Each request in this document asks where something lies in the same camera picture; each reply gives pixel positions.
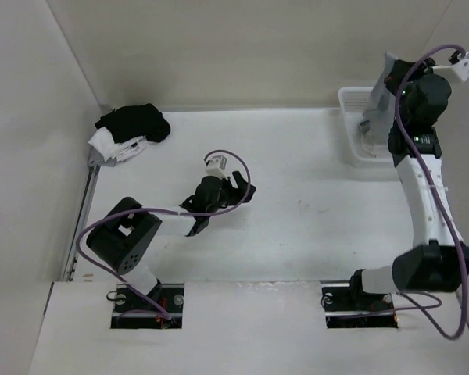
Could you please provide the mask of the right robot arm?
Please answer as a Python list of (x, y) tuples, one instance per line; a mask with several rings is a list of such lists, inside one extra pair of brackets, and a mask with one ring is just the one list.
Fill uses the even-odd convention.
[(411, 67), (410, 62), (386, 58), (359, 129), (386, 138), (410, 210), (413, 247), (388, 266), (353, 274), (346, 297), (356, 309), (367, 308), (375, 295), (398, 291), (454, 292), (469, 274), (469, 246), (449, 210), (435, 131), (452, 84), (469, 78), (469, 58), (454, 57), (448, 66), (426, 59), (401, 88)]

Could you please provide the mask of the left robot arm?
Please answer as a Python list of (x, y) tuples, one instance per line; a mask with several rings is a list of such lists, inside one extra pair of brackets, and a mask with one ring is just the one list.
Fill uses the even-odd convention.
[(109, 214), (128, 214), (91, 230), (86, 245), (135, 288), (132, 299), (140, 310), (152, 311), (159, 304), (161, 283), (141, 262), (154, 237), (193, 237), (208, 227), (212, 214), (250, 202), (256, 187), (238, 171), (232, 177), (234, 184), (228, 177), (203, 177), (195, 193), (179, 205), (175, 214), (142, 212), (142, 205), (134, 198), (123, 198)]

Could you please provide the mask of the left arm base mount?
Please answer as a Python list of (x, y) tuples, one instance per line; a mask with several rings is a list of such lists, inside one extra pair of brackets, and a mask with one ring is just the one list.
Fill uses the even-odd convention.
[(166, 320), (153, 304), (144, 301), (123, 284), (118, 284), (116, 290), (106, 294), (106, 300), (113, 304), (110, 328), (181, 329), (184, 293), (184, 284), (160, 284), (152, 290), (150, 297), (171, 315), (171, 319)]

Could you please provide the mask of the grey tank top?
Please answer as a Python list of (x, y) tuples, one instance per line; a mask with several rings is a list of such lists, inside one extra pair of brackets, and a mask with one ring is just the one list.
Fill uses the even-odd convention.
[(392, 72), (397, 59), (391, 52), (384, 54), (384, 69), (371, 91), (363, 118), (358, 124), (360, 133), (372, 148), (386, 145), (392, 127), (395, 95), (386, 88), (385, 78)]

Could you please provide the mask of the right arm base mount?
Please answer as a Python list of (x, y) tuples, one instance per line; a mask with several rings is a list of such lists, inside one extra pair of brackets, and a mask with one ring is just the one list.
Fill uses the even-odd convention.
[(354, 295), (348, 281), (321, 284), (321, 306), (329, 329), (397, 329), (392, 295)]

